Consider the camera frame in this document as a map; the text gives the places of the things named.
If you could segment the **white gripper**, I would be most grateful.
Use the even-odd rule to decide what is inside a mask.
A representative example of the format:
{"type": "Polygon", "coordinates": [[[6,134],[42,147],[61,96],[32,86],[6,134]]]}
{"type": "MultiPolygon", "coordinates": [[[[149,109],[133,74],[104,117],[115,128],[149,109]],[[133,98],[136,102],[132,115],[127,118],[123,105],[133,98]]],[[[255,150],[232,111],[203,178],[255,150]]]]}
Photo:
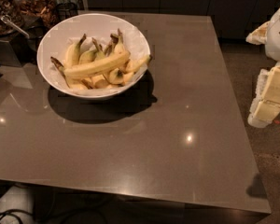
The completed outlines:
{"type": "Polygon", "coordinates": [[[278,61],[270,71],[260,70],[256,97],[252,101],[247,119],[249,125],[265,128],[280,113],[280,8],[273,14],[270,22],[264,22],[245,41],[253,45],[266,43],[266,55],[278,61]]]}

